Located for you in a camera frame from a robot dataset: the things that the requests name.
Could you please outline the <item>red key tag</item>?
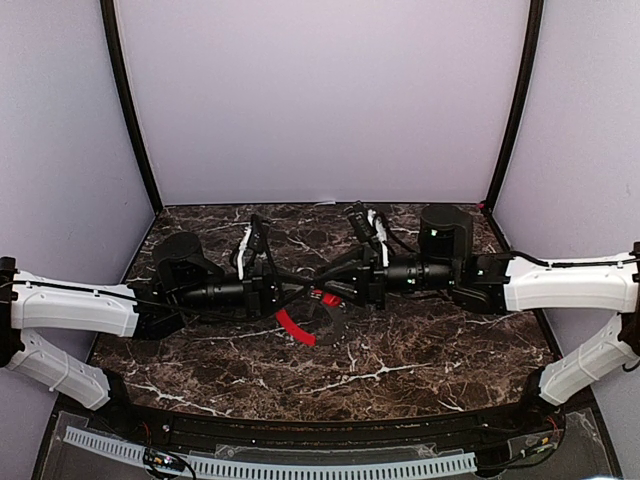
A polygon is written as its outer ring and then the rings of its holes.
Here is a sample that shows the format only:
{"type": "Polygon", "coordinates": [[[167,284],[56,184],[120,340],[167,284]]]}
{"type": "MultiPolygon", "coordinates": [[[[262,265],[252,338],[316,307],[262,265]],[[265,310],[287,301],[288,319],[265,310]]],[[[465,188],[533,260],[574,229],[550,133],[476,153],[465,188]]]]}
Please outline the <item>red key tag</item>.
{"type": "Polygon", "coordinates": [[[339,307],[341,305],[341,303],[342,303],[342,299],[340,297],[332,295],[332,294],[329,294],[329,293],[324,293],[322,298],[321,298],[321,301],[325,305],[327,305],[329,307],[332,307],[332,308],[339,307]]]}

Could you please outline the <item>large keyring with red sleeve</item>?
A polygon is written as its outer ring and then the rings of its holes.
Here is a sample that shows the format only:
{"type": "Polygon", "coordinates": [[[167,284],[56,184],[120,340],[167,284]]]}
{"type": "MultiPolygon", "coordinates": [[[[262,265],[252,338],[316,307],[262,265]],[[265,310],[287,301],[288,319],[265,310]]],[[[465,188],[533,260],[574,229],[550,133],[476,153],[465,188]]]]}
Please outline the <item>large keyring with red sleeve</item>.
{"type": "Polygon", "coordinates": [[[346,306],[325,305],[316,295],[307,314],[307,321],[296,323],[283,309],[275,314],[279,325],[296,341],[307,346],[331,346],[340,341],[345,333],[346,306]]]}

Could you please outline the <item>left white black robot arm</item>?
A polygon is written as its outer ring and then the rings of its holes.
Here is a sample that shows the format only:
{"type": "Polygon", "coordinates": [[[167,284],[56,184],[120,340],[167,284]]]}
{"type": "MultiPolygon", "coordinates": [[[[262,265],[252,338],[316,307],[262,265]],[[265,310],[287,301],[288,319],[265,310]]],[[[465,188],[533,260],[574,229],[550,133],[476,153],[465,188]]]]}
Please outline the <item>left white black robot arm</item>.
{"type": "Polygon", "coordinates": [[[188,314],[223,320],[223,310],[240,309],[262,319],[306,293],[311,281],[288,274],[267,252],[264,237],[246,232],[232,273],[207,259],[199,237],[179,232],[152,252],[155,273],[138,285],[91,285],[54,281],[1,259],[1,365],[66,395],[120,436],[141,427],[118,375],[91,367],[46,341],[40,328],[83,330],[121,338],[160,340],[181,330],[188,314]]]}

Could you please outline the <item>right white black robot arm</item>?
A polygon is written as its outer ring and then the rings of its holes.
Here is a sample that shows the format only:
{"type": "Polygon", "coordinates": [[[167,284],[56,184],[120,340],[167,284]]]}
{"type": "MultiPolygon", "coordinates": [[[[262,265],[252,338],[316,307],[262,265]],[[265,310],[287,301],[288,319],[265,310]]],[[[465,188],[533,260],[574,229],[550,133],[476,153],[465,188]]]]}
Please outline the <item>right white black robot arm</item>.
{"type": "Polygon", "coordinates": [[[420,213],[418,248],[401,255],[383,215],[356,203],[345,211],[359,245],[319,271],[323,290],[358,306],[385,306],[389,293],[443,291],[480,314],[537,309],[600,309],[606,325],[560,360],[531,373],[510,424],[534,432],[549,411],[603,376],[639,359],[639,251],[609,257],[542,260],[520,251],[475,255],[473,219],[448,204],[420,213]]]}

